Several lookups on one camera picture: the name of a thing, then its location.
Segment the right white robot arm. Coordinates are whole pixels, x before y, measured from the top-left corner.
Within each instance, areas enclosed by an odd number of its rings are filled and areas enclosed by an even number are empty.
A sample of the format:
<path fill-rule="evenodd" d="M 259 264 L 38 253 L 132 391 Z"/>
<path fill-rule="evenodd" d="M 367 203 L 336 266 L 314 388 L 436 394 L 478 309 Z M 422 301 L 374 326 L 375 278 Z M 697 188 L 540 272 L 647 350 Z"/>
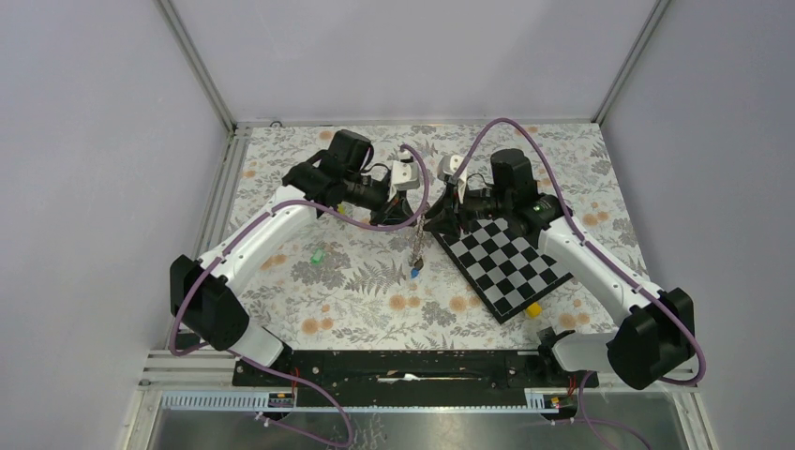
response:
<path fill-rule="evenodd" d="M 562 266 L 600 302 L 617 330 L 601 334 L 558 335 L 537 362 L 543 382 L 560 386 L 575 371 L 607 371 L 642 390 L 669 383 L 669 372 L 691 357 L 704 375 L 703 351 L 695 339 L 695 311 L 681 289 L 665 291 L 632 272 L 580 227 L 561 193 L 539 191 L 529 158 L 519 149 L 503 149 L 490 158 L 492 184 L 467 186 L 468 156 L 445 157 L 438 168 L 444 191 L 427 211 L 428 231 L 471 235 L 482 219 L 502 219 L 537 255 Z"/>

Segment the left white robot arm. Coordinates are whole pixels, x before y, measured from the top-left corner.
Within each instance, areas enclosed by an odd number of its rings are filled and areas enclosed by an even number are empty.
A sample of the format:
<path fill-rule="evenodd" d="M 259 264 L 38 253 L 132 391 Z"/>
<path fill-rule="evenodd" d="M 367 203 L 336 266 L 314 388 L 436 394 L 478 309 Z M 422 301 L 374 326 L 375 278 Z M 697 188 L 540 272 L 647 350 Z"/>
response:
<path fill-rule="evenodd" d="M 361 227 L 391 232 L 417 223 L 406 191 L 429 194 L 428 169 L 419 153 L 402 144 L 383 179 L 367 173 L 374 155 L 371 140 L 353 131 L 336 132 L 327 148 L 288 170 L 265 205 L 215 247 L 192 259 L 176 258 L 170 267 L 170 312 L 173 325 L 169 349 L 184 356 L 204 346 L 231 353 L 255 366 L 270 385 L 285 382 L 291 361 L 288 345 L 253 321 L 240 301 L 260 266 L 297 232 L 322 214 L 355 225 L 338 211 L 342 203 L 372 214 Z"/>

